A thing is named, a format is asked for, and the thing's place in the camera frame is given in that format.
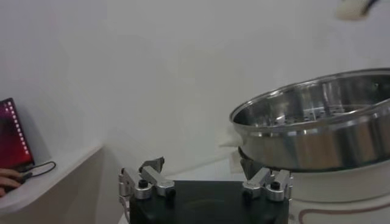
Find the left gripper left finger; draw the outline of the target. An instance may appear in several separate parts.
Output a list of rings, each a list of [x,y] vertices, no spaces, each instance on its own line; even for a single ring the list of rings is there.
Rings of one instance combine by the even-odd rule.
[[[131,167],[119,172],[119,196],[125,200],[131,196],[138,200],[147,200],[155,189],[158,196],[168,200],[176,196],[175,182],[161,175],[164,157],[145,161],[138,170]]]

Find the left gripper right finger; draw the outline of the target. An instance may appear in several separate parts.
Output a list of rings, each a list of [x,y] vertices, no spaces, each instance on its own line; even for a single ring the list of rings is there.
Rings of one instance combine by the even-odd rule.
[[[293,176],[288,170],[273,170],[255,161],[242,158],[246,181],[243,182],[243,197],[252,201],[264,195],[269,201],[291,199]]]

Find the person's hand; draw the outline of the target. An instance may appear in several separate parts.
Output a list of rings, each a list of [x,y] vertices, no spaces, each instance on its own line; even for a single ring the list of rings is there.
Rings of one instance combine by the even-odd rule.
[[[1,169],[1,197],[7,194],[6,188],[19,188],[24,174],[12,169]]]

